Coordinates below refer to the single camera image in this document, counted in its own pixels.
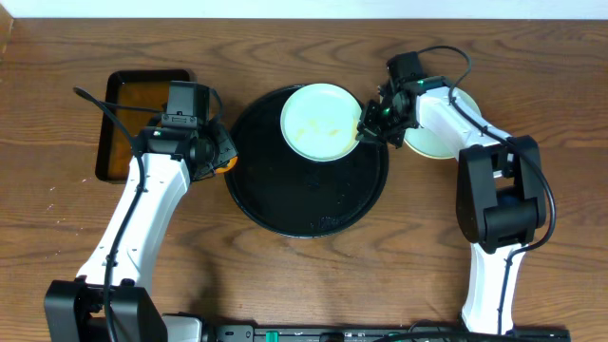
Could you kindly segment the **orange green sponge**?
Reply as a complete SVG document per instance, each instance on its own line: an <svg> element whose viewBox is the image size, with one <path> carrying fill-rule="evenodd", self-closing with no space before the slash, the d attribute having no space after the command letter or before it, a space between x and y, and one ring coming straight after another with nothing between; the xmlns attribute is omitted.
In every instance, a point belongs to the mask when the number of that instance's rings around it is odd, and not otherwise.
<svg viewBox="0 0 608 342"><path fill-rule="evenodd" d="M215 170L216 174L223 174L226 173L228 171L230 171L237 163L238 158L237 157L233 157L232 159L230 159L225 165L223 165L222 167L219 167Z"/></svg>

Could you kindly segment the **green plate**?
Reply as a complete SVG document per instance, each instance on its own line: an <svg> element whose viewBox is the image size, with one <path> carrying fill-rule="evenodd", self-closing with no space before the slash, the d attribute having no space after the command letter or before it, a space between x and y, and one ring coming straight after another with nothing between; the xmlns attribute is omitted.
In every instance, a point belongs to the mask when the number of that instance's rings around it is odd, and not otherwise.
<svg viewBox="0 0 608 342"><path fill-rule="evenodd" d="M428 158L459 159L461 150L487 145L480 131L454 110L448 91L447 86L442 86L415 98L414 114L419 126L406 131L405 142Z"/></svg>
<svg viewBox="0 0 608 342"><path fill-rule="evenodd" d="M279 126L286 144L313 162L333 162L359 144L361 105L338 85L305 85L282 106Z"/></svg>

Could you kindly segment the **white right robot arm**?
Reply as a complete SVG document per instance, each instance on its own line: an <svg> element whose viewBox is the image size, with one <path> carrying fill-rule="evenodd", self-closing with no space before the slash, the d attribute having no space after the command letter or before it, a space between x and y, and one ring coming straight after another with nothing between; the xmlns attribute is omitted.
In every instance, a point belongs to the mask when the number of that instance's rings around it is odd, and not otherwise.
<svg viewBox="0 0 608 342"><path fill-rule="evenodd" d="M399 147L408 132L420 130L425 145L439 144L457 160L456 216L471 247L460 317L472 333L512 334L520 265L541 247L536 230L555 217L538 144L486 121L472 98L444 77L390 81L379 93L380 101L361 112L359 140Z"/></svg>

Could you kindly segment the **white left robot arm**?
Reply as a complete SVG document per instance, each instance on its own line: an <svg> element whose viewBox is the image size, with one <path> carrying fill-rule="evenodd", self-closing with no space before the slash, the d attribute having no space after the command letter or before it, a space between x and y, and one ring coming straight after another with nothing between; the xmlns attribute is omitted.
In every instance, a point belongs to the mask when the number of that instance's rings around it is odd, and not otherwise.
<svg viewBox="0 0 608 342"><path fill-rule="evenodd" d="M149 294L168 224L190 184L228 169L235 145L220 123L148 126L131 140L122 197L71 281L54 280L44 308L54 341L206 341L205 321L161 314Z"/></svg>

